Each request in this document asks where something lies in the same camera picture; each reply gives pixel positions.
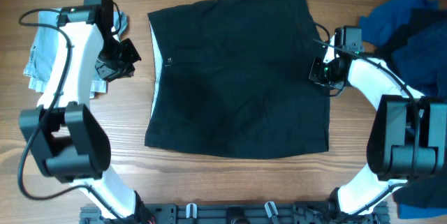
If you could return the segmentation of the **black shorts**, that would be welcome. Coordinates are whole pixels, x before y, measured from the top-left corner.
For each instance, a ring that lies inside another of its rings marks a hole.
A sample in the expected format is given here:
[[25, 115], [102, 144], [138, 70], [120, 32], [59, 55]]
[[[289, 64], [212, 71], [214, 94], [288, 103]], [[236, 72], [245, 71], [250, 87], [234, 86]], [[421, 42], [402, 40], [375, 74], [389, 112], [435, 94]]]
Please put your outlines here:
[[270, 159], [329, 149], [325, 55], [307, 0], [208, 0], [151, 12], [158, 89], [145, 145]]

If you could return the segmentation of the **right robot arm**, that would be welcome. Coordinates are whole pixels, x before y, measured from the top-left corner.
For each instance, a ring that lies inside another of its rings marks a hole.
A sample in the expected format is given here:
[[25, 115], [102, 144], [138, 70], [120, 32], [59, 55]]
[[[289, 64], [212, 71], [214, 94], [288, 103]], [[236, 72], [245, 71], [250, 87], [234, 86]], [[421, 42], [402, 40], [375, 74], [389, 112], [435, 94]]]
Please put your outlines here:
[[386, 62], [367, 54], [362, 30], [344, 26], [322, 44], [309, 79], [329, 90], [358, 89], [376, 110], [367, 143], [367, 164], [347, 184], [334, 189], [319, 212], [329, 223], [372, 217], [390, 194], [444, 166], [446, 103], [405, 84]]

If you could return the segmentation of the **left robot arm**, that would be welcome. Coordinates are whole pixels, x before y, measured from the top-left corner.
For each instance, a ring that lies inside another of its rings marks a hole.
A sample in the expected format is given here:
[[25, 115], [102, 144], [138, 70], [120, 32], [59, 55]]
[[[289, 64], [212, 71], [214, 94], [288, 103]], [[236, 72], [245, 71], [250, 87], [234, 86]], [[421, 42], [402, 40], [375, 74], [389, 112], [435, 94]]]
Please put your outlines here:
[[26, 140], [22, 157], [33, 156], [46, 177], [82, 191], [103, 223], [153, 223], [139, 194], [111, 167], [111, 147], [89, 109], [95, 75], [111, 82], [130, 77], [140, 56], [129, 40], [118, 40], [113, 0], [84, 0], [57, 11], [59, 34], [50, 81], [33, 110], [20, 114]]

